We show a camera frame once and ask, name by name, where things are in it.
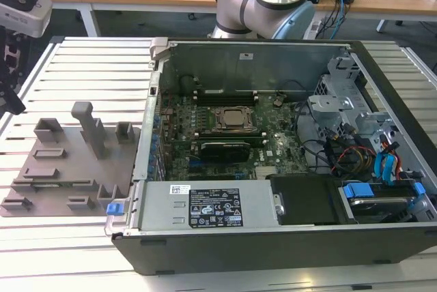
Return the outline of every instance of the white device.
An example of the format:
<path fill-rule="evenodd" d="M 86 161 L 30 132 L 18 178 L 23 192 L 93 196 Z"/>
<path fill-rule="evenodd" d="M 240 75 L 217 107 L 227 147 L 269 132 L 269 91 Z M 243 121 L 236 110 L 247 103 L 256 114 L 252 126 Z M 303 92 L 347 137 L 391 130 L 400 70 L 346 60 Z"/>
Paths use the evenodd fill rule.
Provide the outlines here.
<path fill-rule="evenodd" d="M 24 12 L 0 3 L 0 22 L 6 29 L 40 38 L 50 21 L 52 7 L 51 0 L 38 0 L 31 11 Z"/>

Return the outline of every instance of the cpu socket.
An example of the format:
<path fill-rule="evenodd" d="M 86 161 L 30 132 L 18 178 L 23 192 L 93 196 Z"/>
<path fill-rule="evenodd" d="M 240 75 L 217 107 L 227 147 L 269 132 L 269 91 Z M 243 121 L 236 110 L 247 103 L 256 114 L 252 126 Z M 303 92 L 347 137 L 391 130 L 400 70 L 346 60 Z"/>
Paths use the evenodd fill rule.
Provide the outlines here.
<path fill-rule="evenodd" d="M 246 106 L 224 107 L 214 110 L 216 125 L 213 131 L 252 131 L 253 122 L 250 108 Z"/>

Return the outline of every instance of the motherboard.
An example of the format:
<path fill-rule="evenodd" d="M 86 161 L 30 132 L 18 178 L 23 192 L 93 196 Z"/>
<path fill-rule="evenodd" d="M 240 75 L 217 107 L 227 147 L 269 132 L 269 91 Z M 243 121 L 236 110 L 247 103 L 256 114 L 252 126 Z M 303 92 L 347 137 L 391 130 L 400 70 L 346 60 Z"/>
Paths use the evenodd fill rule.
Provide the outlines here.
<path fill-rule="evenodd" d="M 293 131 L 295 104 L 274 93 L 256 95 L 255 100 L 244 106 L 223 106 L 223 101 L 215 106 L 189 97 L 163 97 L 165 179 L 265 179 L 308 172 Z"/>

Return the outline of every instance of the power supply label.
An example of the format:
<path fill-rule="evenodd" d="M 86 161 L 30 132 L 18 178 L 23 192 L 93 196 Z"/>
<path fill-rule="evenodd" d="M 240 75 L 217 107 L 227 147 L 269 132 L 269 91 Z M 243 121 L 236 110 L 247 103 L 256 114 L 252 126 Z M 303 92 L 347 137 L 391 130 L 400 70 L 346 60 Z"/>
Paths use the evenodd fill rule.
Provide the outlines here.
<path fill-rule="evenodd" d="M 188 223 L 194 229 L 241 227 L 240 190 L 190 190 Z"/>

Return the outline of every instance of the white sticker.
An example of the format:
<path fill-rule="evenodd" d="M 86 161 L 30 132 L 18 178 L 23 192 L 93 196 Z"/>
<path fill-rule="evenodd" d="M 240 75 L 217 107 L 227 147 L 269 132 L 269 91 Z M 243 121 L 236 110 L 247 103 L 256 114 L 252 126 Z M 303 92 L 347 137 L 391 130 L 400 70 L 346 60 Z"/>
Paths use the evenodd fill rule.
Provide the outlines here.
<path fill-rule="evenodd" d="M 240 53 L 240 60 L 253 60 L 253 53 Z"/>
<path fill-rule="evenodd" d="M 190 194 L 191 185 L 170 185 L 170 194 Z"/>

